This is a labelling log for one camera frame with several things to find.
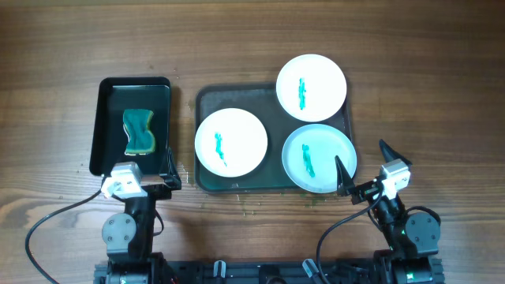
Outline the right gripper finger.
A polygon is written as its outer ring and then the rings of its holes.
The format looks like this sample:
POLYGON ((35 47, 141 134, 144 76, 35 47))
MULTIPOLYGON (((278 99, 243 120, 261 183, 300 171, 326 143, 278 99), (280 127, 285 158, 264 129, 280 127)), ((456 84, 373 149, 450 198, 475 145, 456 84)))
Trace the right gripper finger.
POLYGON ((392 162, 396 159, 402 160, 407 166, 412 166, 412 162, 409 161, 406 157, 403 155, 399 154, 397 151, 395 151, 390 145, 388 145, 384 140, 379 141, 379 147, 381 150, 381 153, 383 155, 383 158, 386 163, 392 162))
POLYGON ((335 165, 337 169, 337 194, 348 196, 354 190, 353 178, 349 175, 338 155, 335 156, 335 165))

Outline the green yellow sponge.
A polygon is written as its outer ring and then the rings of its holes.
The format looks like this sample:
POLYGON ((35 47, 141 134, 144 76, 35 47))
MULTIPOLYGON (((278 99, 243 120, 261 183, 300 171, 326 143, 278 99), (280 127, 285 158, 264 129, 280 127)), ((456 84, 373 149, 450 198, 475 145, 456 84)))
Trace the green yellow sponge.
POLYGON ((125 155, 149 155, 155 151, 155 136, 150 129, 153 115, 152 110, 124 110, 123 129, 128 137, 125 155))

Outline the white plate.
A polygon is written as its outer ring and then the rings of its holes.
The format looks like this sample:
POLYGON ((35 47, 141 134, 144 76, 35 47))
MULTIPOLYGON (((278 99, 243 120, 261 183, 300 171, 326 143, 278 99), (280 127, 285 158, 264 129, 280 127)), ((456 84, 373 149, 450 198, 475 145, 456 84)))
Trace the white plate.
POLYGON ((313 193, 337 190, 336 158, 353 177, 357 170, 356 150, 343 132, 329 125, 304 125, 287 137, 282 148, 282 165, 288 177, 313 193))
POLYGON ((211 173, 237 178, 255 170, 268 146, 267 132, 252 113, 238 108, 217 110, 198 126, 196 157, 211 173))
POLYGON ((346 78, 331 59, 303 54, 289 60, 275 85, 278 101, 293 118, 323 121, 336 114, 346 100, 346 78))

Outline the white plate top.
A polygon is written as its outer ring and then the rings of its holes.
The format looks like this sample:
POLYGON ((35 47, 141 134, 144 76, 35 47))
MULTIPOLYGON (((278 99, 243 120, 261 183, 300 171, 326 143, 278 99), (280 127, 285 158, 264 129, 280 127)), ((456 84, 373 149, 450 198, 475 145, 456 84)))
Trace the white plate top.
POLYGON ((346 78, 331 59, 303 54, 289 60, 275 85, 278 101, 293 118, 323 121, 336 114, 346 100, 346 78))

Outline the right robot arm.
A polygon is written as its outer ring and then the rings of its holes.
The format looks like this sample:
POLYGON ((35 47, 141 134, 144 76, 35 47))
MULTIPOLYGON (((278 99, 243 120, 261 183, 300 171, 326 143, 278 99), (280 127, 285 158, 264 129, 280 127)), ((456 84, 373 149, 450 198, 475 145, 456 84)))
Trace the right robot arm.
POLYGON ((379 142, 385 163, 373 180, 355 185, 339 157, 337 194, 350 196, 352 204, 366 202, 366 214, 383 234, 388 248, 364 260, 339 260, 329 274, 332 283, 441 283, 438 253, 441 218, 433 210, 407 208, 399 192, 410 183, 412 163, 385 141, 379 142))

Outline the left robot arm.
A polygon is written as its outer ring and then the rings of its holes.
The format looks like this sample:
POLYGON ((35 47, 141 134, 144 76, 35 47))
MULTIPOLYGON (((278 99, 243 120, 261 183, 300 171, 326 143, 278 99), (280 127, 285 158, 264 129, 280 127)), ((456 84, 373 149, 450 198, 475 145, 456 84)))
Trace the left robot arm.
POLYGON ((179 282, 163 254, 152 251, 153 239, 158 235, 154 231, 155 220, 161 219, 156 201, 169 200, 174 190, 181 189, 172 150, 166 149, 161 183, 142 185, 143 176, 137 163, 117 163, 103 180, 103 194, 121 200, 125 210, 103 224, 102 239, 107 246, 108 261, 95 267, 95 283, 179 282))

